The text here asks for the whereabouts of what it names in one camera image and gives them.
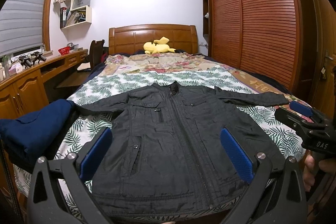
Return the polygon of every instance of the blue grip pad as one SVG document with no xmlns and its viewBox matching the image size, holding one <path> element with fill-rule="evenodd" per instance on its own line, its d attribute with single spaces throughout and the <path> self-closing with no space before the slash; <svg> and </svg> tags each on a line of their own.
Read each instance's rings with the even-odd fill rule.
<svg viewBox="0 0 336 224">
<path fill-rule="evenodd" d="M 252 162 L 226 128 L 220 133 L 220 142 L 239 177 L 250 184 L 254 177 Z"/>
<path fill-rule="evenodd" d="M 300 113 L 303 116 L 306 116 L 306 117 L 312 117 L 313 116 L 313 112 L 311 111 L 310 107 L 302 105 L 297 101 L 291 101 L 289 103 L 289 107 L 290 107 L 291 110 L 294 110 L 294 111 Z"/>
<path fill-rule="evenodd" d="M 112 143 L 112 131 L 107 128 L 100 135 L 81 163 L 79 178 L 82 182 L 91 180 Z"/>
</svg>

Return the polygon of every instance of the yellow plush toy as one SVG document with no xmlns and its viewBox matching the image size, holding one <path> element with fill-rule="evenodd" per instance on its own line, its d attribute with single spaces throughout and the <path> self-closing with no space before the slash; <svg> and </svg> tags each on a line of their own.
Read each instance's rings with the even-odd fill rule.
<svg viewBox="0 0 336 224">
<path fill-rule="evenodd" d="M 143 49 L 147 54 L 175 52 L 174 48 L 170 48 L 169 45 L 167 45 L 168 42 L 168 38 L 162 37 L 160 40 L 154 40 L 154 43 L 146 42 L 143 45 Z"/>
</svg>

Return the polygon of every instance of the metal screw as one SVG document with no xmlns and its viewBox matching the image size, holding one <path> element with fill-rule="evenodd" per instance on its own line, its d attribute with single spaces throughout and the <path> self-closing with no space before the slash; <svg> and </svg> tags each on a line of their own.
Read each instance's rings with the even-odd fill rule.
<svg viewBox="0 0 336 224">
<path fill-rule="evenodd" d="M 45 157 L 39 157 L 39 158 L 37 159 L 37 162 L 38 162 L 39 164 L 43 163 L 44 161 L 45 161 Z"/>
<path fill-rule="evenodd" d="M 289 160 L 290 162 L 292 162 L 292 163 L 296 162 L 296 158 L 293 157 L 293 156 L 289 156 L 289 157 L 288 157 L 288 160 Z"/>
<path fill-rule="evenodd" d="M 266 154 L 263 153 L 263 152 L 258 152 L 258 153 L 257 153 L 257 157 L 258 157 L 259 159 L 263 160 L 263 159 L 266 158 Z"/>
<path fill-rule="evenodd" d="M 76 153 L 69 153 L 68 155 L 67 155 L 67 158 L 68 159 L 70 159 L 70 160 L 73 160 L 74 158 L 76 158 Z"/>
</svg>

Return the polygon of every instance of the cabinet handle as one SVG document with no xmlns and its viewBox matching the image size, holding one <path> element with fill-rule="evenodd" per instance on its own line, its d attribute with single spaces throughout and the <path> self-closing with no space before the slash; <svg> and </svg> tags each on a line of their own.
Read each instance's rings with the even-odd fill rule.
<svg viewBox="0 0 336 224">
<path fill-rule="evenodd" d="M 17 96 L 19 97 L 20 105 L 22 106 L 22 100 L 21 100 L 21 96 L 20 96 L 20 94 L 18 93 Z"/>
<path fill-rule="evenodd" d="M 17 104 L 16 98 L 14 96 L 13 96 L 13 99 L 14 99 L 14 103 L 16 105 L 16 109 L 19 110 L 19 105 Z"/>
</svg>

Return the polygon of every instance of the finger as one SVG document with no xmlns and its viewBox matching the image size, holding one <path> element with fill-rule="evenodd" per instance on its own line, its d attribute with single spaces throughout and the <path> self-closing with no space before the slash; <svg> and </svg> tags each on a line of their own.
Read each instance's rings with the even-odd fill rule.
<svg viewBox="0 0 336 224">
<path fill-rule="evenodd" d="M 310 192 L 311 186 L 306 185 L 305 183 L 304 183 L 303 185 L 304 185 L 304 189 L 305 189 L 305 191 L 306 191 L 306 192 Z"/>
<path fill-rule="evenodd" d="M 336 159 L 326 159 L 319 162 L 322 171 L 334 175 L 336 173 Z"/>
<path fill-rule="evenodd" d="M 308 155 L 304 161 L 304 164 L 309 168 L 310 171 L 313 171 L 315 160 L 312 155 Z"/>
<path fill-rule="evenodd" d="M 303 182 L 309 186 L 313 186 L 315 183 L 314 175 L 310 173 L 308 170 L 303 172 L 302 178 L 303 178 Z"/>
</svg>

